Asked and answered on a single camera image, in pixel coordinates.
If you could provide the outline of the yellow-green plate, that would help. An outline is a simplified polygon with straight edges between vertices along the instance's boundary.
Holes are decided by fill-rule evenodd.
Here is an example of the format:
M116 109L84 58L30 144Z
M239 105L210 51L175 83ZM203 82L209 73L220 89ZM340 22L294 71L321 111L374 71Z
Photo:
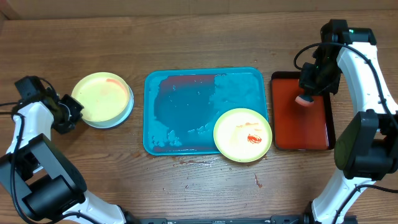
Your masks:
M81 79L72 97L83 106L86 123L110 123L130 113L134 104L131 88L118 75L97 72Z
M266 155L272 143L272 130L261 114L236 108L222 114L213 130L217 149L235 162L253 162Z

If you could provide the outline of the light blue plate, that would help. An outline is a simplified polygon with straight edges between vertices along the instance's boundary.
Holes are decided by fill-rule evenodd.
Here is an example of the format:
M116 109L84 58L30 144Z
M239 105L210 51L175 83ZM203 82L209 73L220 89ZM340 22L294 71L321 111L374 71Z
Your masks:
M123 124L123 122L125 122L132 113L134 107L134 94L130 87L128 87L128 89L129 89L128 104L126 108L115 118L109 119L107 121L88 121L86 119L83 119L83 121L89 126L97 129L111 129Z

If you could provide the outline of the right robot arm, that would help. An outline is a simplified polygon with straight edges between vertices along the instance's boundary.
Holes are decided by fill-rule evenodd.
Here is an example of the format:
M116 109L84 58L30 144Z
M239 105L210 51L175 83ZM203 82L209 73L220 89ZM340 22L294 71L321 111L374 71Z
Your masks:
M344 76L354 117L336 140L336 170L323 192L309 203L300 223L357 223L346 212L366 189L397 171L397 103L382 75L376 38L370 28L349 27L346 20L332 19L320 30L314 44L314 63L300 67L296 97L302 106L313 97L338 92Z

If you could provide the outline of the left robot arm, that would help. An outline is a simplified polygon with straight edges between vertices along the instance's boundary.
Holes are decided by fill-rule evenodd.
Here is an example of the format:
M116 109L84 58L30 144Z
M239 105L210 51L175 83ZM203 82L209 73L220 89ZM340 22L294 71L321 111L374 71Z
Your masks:
M9 112L14 137L1 157L1 185L26 223L70 220L76 223L134 223L118 205L88 191L78 169L55 147L51 130L73 130L82 105L69 95L60 98L45 80L27 76L15 83L21 99Z

